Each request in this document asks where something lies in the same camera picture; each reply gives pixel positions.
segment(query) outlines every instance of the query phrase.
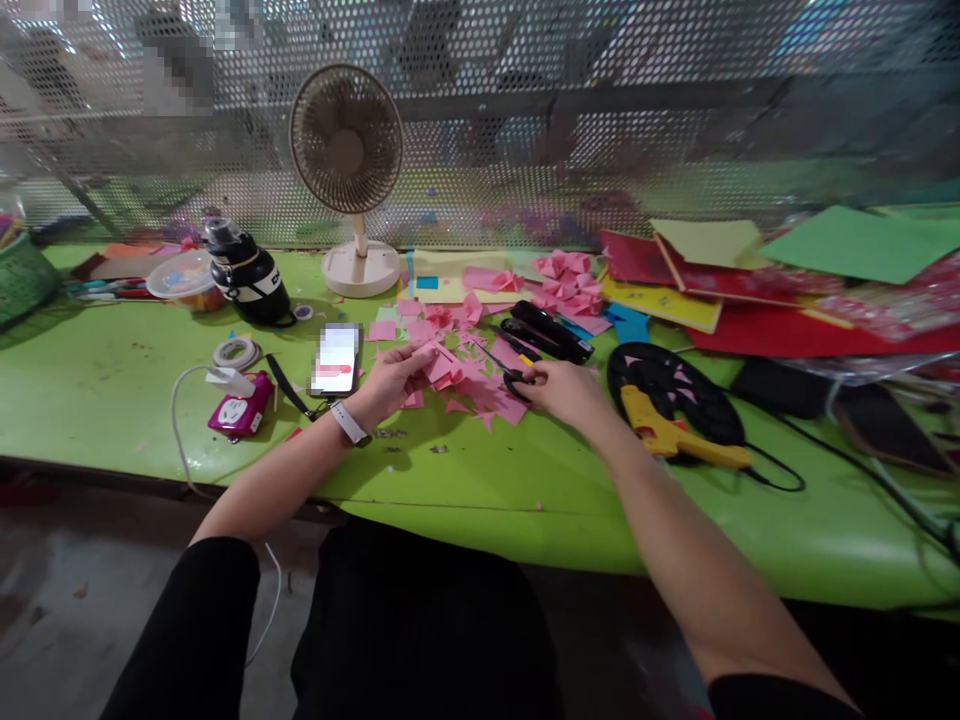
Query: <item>concrete floor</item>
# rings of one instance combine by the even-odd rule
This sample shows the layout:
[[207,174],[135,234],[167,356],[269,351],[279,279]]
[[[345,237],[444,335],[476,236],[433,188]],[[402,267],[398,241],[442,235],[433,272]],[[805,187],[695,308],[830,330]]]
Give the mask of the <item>concrete floor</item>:
[[[204,512],[201,505],[79,487],[63,488],[50,504],[0,509],[0,717],[98,716]],[[271,538],[285,589],[247,670],[243,718],[293,712],[290,660],[325,532],[291,521]],[[277,580],[262,547],[260,554],[253,641]],[[567,717],[686,720],[695,705],[705,705],[676,626],[647,583],[525,570],[557,646]]]

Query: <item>yellow glue gun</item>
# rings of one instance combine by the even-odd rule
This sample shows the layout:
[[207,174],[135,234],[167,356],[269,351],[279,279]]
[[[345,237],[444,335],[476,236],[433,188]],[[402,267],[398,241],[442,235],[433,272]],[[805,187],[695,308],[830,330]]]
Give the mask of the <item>yellow glue gun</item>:
[[630,427],[653,455],[673,457],[683,452],[722,467],[741,470],[753,464],[753,456],[738,445],[718,445],[680,429],[654,408],[650,396],[636,385],[620,388],[620,399]]

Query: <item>white watch strap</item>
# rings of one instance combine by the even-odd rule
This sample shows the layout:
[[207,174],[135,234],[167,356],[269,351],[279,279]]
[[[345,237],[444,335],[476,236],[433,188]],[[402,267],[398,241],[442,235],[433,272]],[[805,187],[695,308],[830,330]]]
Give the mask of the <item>white watch strap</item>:
[[347,409],[343,406],[343,403],[337,403],[332,408],[330,412],[333,413],[333,416],[337,419],[337,422],[340,423],[340,427],[343,428],[343,431],[347,434],[347,437],[350,438],[350,442],[354,445],[358,445],[364,438],[367,437],[367,433],[364,432],[363,428],[357,425],[357,421],[353,419],[353,416],[347,412]]

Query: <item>hand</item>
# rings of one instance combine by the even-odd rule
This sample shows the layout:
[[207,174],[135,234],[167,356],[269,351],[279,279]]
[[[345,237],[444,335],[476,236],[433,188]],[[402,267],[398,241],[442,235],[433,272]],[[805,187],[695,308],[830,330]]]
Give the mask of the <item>hand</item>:
[[514,383],[518,392],[588,439],[591,433],[603,432],[610,421],[623,424],[586,368],[540,361],[523,371],[523,379],[537,384]]
[[363,387],[343,401],[347,412],[367,433],[399,410],[411,393],[427,385],[420,371],[437,351],[414,355],[414,350],[413,345],[406,345],[381,355]]

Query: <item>person's left hand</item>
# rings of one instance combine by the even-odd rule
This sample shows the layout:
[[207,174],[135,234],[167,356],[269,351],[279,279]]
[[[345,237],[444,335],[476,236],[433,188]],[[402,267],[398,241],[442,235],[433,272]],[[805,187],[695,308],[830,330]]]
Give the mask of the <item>person's left hand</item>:
[[414,355],[416,349],[405,345],[381,355],[363,387],[343,401],[347,412],[367,433],[399,410],[411,393],[427,385],[420,371],[437,351]]

